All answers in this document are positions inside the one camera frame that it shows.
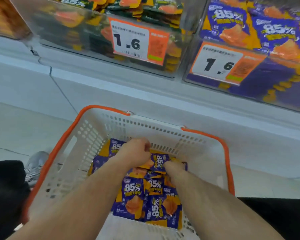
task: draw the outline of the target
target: white price card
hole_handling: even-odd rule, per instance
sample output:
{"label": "white price card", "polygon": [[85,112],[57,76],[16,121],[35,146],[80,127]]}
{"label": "white price card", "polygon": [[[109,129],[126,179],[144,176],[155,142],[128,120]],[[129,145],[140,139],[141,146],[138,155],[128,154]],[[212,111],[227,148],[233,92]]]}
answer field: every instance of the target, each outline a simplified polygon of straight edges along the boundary
{"label": "white price card", "polygon": [[109,17],[113,52],[158,65],[164,64],[169,33]]}
{"label": "white price card", "polygon": [[190,73],[239,85],[265,55],[203,42]]}

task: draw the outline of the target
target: price tag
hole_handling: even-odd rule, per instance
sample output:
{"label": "price tag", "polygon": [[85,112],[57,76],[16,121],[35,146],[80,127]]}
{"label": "price tag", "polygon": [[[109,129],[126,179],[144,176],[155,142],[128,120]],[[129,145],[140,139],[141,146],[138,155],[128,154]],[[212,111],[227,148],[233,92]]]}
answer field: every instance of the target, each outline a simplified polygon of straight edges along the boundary
{"label": "price tag", "polygon": [[109,17],[115,54],[164,64],[169,33]]}
{"label": "price tag", "polygon": [[240,85],[264,59],[250,51],[203,42],[190,73]]}

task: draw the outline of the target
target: price label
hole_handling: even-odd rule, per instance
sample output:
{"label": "price label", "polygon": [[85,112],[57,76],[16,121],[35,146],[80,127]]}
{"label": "price label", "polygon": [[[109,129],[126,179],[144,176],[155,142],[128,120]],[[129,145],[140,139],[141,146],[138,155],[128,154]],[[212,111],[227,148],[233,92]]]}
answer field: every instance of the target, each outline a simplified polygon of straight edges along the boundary
{"label": "price label", "polygon": [[109,17],[113,52],[158,65],[164,64],[169,33]]}
{"label": "price label", "polygon": [[204,41],[190,73],[240,85],[265,57]]}

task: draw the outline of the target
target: forearm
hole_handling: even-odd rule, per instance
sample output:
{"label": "forearm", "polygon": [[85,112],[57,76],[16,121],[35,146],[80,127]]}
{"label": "forearm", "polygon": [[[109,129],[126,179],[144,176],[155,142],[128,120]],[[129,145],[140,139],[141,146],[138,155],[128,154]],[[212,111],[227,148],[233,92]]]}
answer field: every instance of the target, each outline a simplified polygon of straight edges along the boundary
{"label": "forearm", "polygon": [[79,188],[13,234],[16,239],[95,240],[128,168],[112,157]]}
{"label": "forearm", "polygon": [[284,240],[264,219],[225,190],[179,168],[166,167],[183,209],[204,240]]}

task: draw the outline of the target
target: white plastic basket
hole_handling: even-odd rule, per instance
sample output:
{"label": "white plastic basket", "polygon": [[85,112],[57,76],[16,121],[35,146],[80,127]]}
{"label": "white plastic basket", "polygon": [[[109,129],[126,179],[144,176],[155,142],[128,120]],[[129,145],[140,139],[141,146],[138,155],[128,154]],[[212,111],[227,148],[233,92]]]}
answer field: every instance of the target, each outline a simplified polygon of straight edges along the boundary
{"label": "white plastic basket", "polygon": [[[91,105],[80,111],[42,168],[24,211],[23,223],[65,196],[87,177],[94,156],[109,138],[128,141],[146,137],[153,149],[188,162],[188,170],[234,195],[229,151],[215,136],[117,109]],[[183,214],[183,228],[174,230],[109,214],[97,239],[199,239]]]}

